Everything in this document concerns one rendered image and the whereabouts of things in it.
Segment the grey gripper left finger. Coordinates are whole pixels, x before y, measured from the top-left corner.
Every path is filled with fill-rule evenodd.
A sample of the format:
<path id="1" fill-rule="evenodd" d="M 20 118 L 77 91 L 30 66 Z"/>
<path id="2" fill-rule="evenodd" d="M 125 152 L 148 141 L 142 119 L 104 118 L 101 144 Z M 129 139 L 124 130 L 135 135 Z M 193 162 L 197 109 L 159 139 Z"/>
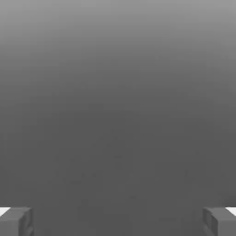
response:
<path id="1" fill-rule="evenodd" d="M 31 207 L 0 207 L 0 236 L 34 236 Z"/>

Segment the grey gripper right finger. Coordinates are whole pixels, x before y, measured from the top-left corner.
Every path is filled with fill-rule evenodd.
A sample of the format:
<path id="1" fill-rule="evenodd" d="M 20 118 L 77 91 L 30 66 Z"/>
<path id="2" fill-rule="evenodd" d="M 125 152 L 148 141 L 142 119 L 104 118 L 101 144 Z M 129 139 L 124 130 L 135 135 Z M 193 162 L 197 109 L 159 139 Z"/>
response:
<path id="1" fill-rule="evenodd" d="M 236 236 L 236 207 L 205 207 L 202 220 L 205 236 Z"/>

